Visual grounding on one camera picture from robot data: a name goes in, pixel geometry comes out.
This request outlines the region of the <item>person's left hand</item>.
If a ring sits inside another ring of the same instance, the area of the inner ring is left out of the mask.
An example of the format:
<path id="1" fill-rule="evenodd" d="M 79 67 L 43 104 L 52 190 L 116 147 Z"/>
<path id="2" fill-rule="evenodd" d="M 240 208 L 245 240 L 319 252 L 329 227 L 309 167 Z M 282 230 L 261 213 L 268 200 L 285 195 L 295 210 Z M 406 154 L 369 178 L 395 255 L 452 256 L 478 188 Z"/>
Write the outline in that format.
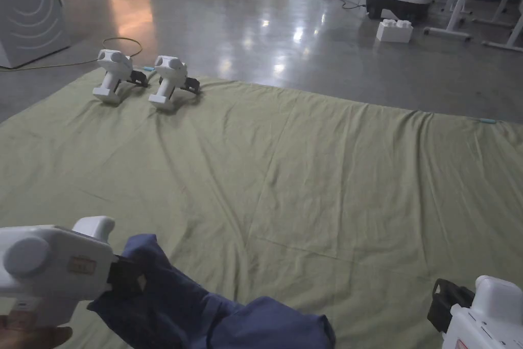
<path id="1" fill-rule="evenodd" d="M 36 328 L 33 312 L 1 315 L 1 348 L 57 348 L 72 334 L 70 327 Z"/>

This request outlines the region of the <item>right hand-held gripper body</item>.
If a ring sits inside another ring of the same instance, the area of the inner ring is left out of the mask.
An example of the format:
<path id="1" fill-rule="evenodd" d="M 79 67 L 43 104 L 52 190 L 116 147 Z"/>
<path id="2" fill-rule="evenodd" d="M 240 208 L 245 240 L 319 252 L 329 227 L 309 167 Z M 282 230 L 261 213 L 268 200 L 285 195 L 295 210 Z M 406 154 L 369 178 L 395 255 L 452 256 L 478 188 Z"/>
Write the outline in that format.
<path id="1" fill-rule="evenodd" d="M 522 348 L 522 289 L 481 275 L 469 308 L 451 307 L 443 348 Z"/>

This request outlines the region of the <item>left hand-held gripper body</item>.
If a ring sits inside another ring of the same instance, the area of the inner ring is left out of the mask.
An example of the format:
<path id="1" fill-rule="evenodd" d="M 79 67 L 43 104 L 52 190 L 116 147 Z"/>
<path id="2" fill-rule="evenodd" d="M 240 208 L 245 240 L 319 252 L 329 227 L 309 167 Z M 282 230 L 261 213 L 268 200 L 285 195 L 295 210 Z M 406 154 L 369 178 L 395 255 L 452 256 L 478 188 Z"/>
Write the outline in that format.
<path id="1" fill-rule="evenodd" d="M 1 228 L 1 296 L 15 299 L 8 323 L 68 323 L 82 301 L 141 294 L 143 272 L 109 244 L 114 226 L 110 217 L 93 216 L 71 229 Z"/>

